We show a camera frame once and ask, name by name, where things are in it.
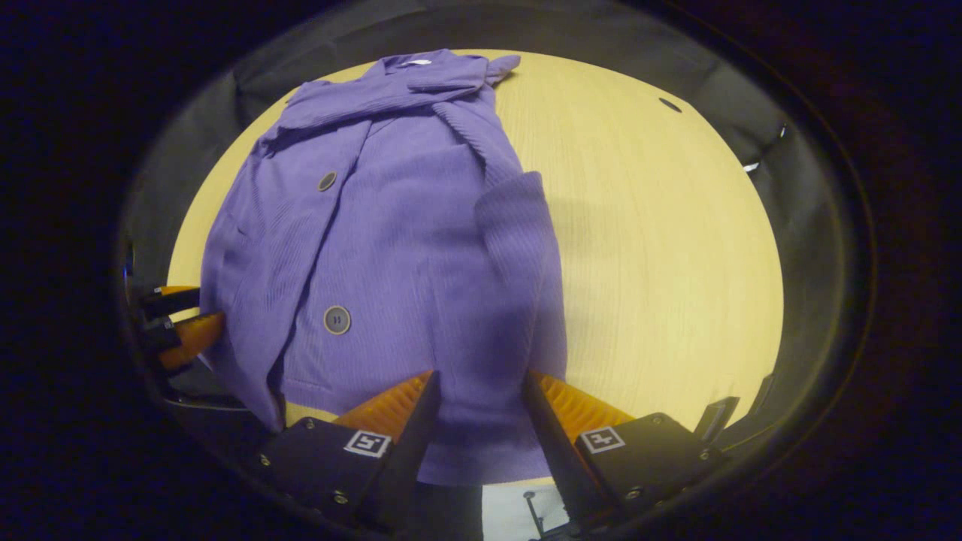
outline purple coat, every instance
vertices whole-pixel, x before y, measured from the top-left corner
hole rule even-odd
[[[434,369],[420,480],[550,475],[520,383],[565,374],[561,262],[492,87],[519,60],[444,49],[306,83],[254,145],[204,252],[201,310],[227,326],[202,359],[271,430],[278,393],[341,414]]]

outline ribbed fabric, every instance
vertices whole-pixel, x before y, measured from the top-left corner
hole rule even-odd
[[[548,475],[520,383],[529,367],[564,377],[561,264],[541,177],[494,113],[492,85],[518,63],[388,57],[303,85],[255,144],[204,255],[201,309],[227,329],[203,358],[269,428],[276,392],[342,414],[436,370],[420,480]],[[332,306],[343,334],[324,326]]]

